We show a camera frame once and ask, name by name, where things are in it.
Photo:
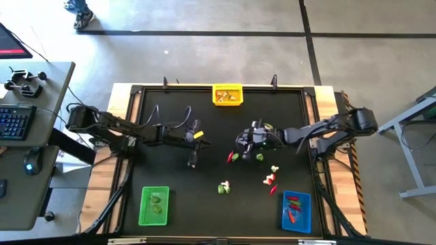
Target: black mat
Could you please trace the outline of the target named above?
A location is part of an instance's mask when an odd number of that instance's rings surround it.
[[[277,128],[302,127],[301,93],[259,93],[245,91],[245,102],[239,107],[215,107],[211,93],[147,91],[141,123],[154,105],[160,107],[162,120],[181,121],[190,105],[192,117],[200,119],[205,137],[213,147],[202,151],[197,168],[187,166],[189,150],[158,146],[139,147],[132,185],[129,188],[123,235],[213,236],[213,237],[293,237],[321,236],[307,148],[295,155],[292,150],[262,151],[264,162],[226,163],[235,150],[235,137],[252,120],[263,118]],[[278,165],[278,189],[269,196],[272,186],[262,183]],[[232,193],[219,195],[218,185],[230,181]],[[168,225],[138,226],[142,187],[169,186]],[[312,233],[294,233],[281,229],[281,198],[284,190],[312,195]]]

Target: green toy vegetable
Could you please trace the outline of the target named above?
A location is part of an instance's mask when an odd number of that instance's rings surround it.
[[[292,200],[288,200],[288,201],[294,205],[301,206],[301,203],[299,201],[292,201]]]
[[[158,203],[158,202],[161,201],[161,199],[158,198],[158,197],[152,196],[152,197],[151,197],[151,201],[154,202],[154,203]]]
[[[273,129],[273,126],[271,124],[264,123],[264,126],[266,129]]]
[[[159,207],[159,206],[156,205],[156,204],[153,205],[152,209],[153,209],[153,212],[154,212],[155,214],[160,214],[160,213],[162,212],[162,208]]]
[[[233,154],[233,156],[232,156],[232,161],[236,161],[236,160],[238,160],[238,158],[239,158],[239,154],[238,154],[238,153],[235,153],[235,154]]]
[[[257,155],[256,155],[256,159],[257,159],[258,161],[263,161],[263,160],[264,160],[264,155],[262,155],[262,154],[257,154]]]
[[[224,190],[225,190],[225,192],[226,192],[227,194],[230,194],[230,187],[225,186],[225,187],[224,187]]]
[[[219,194],[224,194],[224,186],[222,186],[222,185],[218,186],[218,193]]]

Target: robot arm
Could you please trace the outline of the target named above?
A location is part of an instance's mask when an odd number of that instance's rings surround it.
[[[210,143],[202,137],[199,131],[200,121],[180,124],[176,127],[170,125],[138,125],[122,118],[113,116],[109,112],[100,112],[92,106],[74,103],[76,106],[67,110],[69,119],[66,127],[74,133],[88,133],[94,138],[93,144],[103,142],[107,144],[112,153],[117,156],[126,156],[129,148],[129,139],[134,138],[147,146],[168,145],[192,149],[188,165],[195,167],[198,151],[207,148]]]
[[[335,114],[329,119],[300,129],[274,129],[262,120],[253,121],[250,128],[245,129],[236,138],[236,143],[245,147],[243,159],[247,160],[251,156],[251,151],[256,148],[298,146],[300,150],[304,141],[336,132],[328,138],[320,138],[317,141],[318,154],[331,154],[337,146],[351,142],[358,136],[372,135],[377,128],[374,113],[366,108],[358,108],[349,111],[346,115]]]

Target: blue backlit keyboard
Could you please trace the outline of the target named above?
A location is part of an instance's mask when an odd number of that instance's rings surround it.
[[[35,112],[33,105],[0,105],[0,140],[26,140]]]

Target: red pepper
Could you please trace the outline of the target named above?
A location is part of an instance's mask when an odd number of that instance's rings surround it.
[[[233,157],[233,151],[229,154],[229,157],[227,158],[227,163],[232,161],[232,157]]]
[[[295,205],[295,204],[292,204],[292,205],[291,205],[291,209],[293,209],[293,210],[297,210],[297,211],[301,212],[301,208],[298,207],[298,206]]]
[[[274,185],[274,187],[271,188],[270,196],[272,196],[275,191],[277,191],[277,185]]]
[[[292,224],[295,223],[294,215],[292,215],[291,210],[287,210],[287,215],[289,216],[289,219],[291,220]]]
[[[298,201],[298,197],[286,197],[286,198],[288,198],[291,201]]]

